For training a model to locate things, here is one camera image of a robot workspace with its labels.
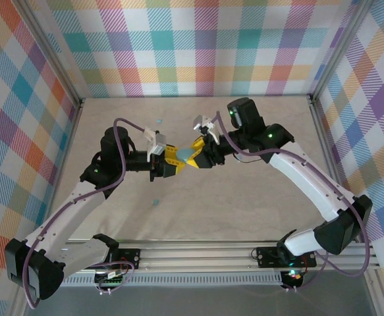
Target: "beige tabletop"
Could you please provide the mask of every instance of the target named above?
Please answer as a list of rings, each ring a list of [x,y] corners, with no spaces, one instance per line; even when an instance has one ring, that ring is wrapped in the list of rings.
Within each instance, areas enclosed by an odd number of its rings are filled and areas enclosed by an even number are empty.
[[[67,156],[53,211],[79,181],[99,151],[104,131],[117,117],[149,127],[167,143],[189,147],[199,136],[199,115],[221,111],[227,130],[227,104],[235,97],[88,99]],[[253,97],[266,124],[282,124],[325,170],[322,150],[305,97]],[[142,133],[126,126],[138,149]],[[148,172],[128,172],[110,198],[72,235],[89,239],[102,232],[116,239],[275,240],[294,228],[321,223],[310,200],[284,175],[263,161],[243,164],[228,156],[224,166],[187,166],[171,178],[149,181]]]

